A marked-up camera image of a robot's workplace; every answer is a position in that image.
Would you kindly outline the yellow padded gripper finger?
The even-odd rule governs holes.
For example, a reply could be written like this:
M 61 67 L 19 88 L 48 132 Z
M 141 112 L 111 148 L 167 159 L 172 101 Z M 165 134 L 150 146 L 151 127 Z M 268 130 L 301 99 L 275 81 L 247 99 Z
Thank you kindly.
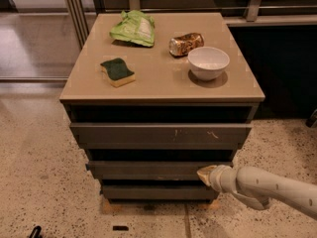
M 199 178 L 207 185 L 213 186 L 215 183 L 216 166 L 208 166 L 197 171 Z

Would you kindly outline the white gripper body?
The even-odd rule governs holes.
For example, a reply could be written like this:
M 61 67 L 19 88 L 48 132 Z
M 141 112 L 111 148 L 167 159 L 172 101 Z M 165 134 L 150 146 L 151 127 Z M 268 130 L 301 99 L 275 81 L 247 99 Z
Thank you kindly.
M 217 166 L 209 175 L 211 187 L 223 193 L 237 191 L 236 178 L 237 172 L 229 166 Z

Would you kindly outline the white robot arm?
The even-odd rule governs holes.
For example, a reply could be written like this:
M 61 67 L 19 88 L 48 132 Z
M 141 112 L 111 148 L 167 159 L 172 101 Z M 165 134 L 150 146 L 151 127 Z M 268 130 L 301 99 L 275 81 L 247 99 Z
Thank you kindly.
M 285 178 L 263 169 L 208 166 L 197 171 L 199 178 L 214 190 L 230 193 L 244 205 L 266 210 L 276 199 L 301 213 L 317 219 L 317 186 Z

